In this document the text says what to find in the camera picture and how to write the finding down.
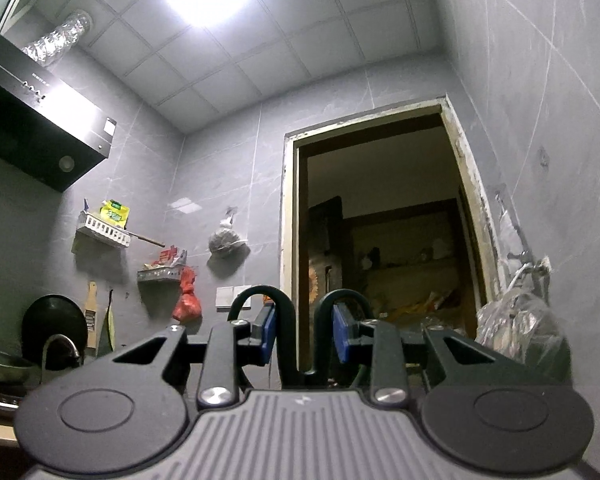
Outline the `white wall switch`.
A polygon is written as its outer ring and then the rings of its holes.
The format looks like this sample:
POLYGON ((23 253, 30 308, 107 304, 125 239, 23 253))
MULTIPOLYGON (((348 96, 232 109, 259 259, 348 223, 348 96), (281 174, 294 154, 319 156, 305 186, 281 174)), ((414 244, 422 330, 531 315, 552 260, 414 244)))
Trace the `white wall switch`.
POLYGON ((215 289, 215 300, 214 306, 218 311, 228 311, 232 306, 234 300, 245 290, 249 288, 249 285, 236 285, 236 286, 220 286, 215 289))

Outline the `hanging grey bag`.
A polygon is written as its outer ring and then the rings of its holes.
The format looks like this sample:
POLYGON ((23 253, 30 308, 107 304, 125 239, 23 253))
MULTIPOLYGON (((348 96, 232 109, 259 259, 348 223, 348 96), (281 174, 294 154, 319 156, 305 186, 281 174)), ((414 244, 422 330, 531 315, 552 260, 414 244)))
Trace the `hanging grey bag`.
POLYGON ((234 229, 236 214, 236 207, 228 207, 218 228, 209 237, 208 248, 212 256, 229 257, 247 246, 247 241, 234 229))

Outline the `white wall rack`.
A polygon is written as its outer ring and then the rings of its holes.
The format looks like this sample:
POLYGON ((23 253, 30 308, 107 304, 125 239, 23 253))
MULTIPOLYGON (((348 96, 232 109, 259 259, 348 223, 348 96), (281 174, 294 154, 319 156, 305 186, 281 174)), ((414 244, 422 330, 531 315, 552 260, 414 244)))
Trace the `white wall rack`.
POLYGON ((129 233, 115 226, 110 226, 101 218, 87 211, 79 213, 76 232, 115 248, 128 248, 131 244, 129 233))

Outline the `plastic bag of dark contents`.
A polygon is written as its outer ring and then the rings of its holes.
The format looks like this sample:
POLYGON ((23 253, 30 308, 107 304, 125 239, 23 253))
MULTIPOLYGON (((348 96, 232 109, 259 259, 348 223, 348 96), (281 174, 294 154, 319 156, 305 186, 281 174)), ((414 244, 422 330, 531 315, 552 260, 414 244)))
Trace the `plastic bag of dark contents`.
POLYGON ((571 350, 558 318, 539 296, 514 287, 477 312, 476 341, 506 358, 572 384, 571 350))

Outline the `red net bag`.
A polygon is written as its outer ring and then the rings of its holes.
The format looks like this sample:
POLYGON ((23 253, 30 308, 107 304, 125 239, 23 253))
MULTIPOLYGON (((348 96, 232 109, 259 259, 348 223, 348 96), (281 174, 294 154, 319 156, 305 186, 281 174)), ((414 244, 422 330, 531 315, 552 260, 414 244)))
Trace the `red net bag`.
POLYGON ((202 309, 195 294, 195 280, 195 270, 190 266, 184 266, 180 276, 180 296, 172 312, 172 318, 181 324, 201 317, 202 309))

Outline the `grey wall rack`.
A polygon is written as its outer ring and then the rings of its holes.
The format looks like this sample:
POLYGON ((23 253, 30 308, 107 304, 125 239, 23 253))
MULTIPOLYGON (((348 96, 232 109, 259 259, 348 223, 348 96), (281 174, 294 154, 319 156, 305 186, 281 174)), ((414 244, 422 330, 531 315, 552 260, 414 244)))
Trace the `grey wall rack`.
POLYGON ((160 252, 157 260, 144 263, 136 272, 137 281, 178 282, 187 262, 187 250, 171 246, 160 252))

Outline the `silver exhaust duct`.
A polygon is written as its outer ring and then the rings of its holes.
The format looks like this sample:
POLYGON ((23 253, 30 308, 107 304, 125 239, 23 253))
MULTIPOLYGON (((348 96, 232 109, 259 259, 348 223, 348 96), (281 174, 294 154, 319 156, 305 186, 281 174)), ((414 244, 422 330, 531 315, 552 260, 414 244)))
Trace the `silver exhaust duct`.
POLYGON ((93 24, 90 14, 81 9, 75 10, 51 32, 29 42, 20 51, 39 66, 50 66, 75 47, 93 24))

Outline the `black pan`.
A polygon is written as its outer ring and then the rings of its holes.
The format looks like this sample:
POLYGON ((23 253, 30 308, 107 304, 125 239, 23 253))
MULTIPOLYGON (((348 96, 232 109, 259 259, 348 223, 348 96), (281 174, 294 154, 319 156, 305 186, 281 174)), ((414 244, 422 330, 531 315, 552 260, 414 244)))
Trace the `black pan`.
POLYGON ((76 347, 74 353, 65 341, 56 339, 47 348, 45 369, 59 372, 77 367, 84 358, 87 325, 81 308, 62 295, 46 295, 35 299, 24 312, 20 328, 23 359, 41 366, 43 348, 51 336, 68 337, 76 347))

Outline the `wall faucet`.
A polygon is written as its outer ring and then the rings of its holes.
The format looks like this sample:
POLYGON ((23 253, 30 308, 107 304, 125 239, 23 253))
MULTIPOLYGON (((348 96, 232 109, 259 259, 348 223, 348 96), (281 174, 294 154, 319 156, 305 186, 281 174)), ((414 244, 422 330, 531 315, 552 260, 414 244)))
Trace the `wall faucet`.
POLYGON ((552 264, 547 256, 535 259, 531 249, 524 241, 520 226, 505 206, 501 193, 495 194, 498 204, 498 247, 500 248, 501 265, 511 283, 516 283, 524 275, 534 275, 540 280, 552 274, 552 264))

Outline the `wooden spatula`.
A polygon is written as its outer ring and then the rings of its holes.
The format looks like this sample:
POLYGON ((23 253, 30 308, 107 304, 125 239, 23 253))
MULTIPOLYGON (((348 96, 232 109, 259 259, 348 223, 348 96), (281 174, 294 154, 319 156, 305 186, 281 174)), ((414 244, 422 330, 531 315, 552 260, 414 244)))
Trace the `wooden spatula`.
POLYGON ((87 327, 86 348, 88 350, 97 350, 97 322, 98 322, 98 307, 97 307, 97 284, 90 281, 87 285, 87 294, 83 307, 84 318, 87 327))

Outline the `black range hood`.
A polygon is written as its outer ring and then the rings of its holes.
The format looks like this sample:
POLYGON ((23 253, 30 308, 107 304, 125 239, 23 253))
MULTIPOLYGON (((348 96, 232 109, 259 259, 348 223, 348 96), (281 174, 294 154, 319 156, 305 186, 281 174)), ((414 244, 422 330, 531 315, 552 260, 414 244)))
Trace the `black range hood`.
POLYGON ((117 122, 0 35, 0 158, 64 192, 110 155, 117 122))

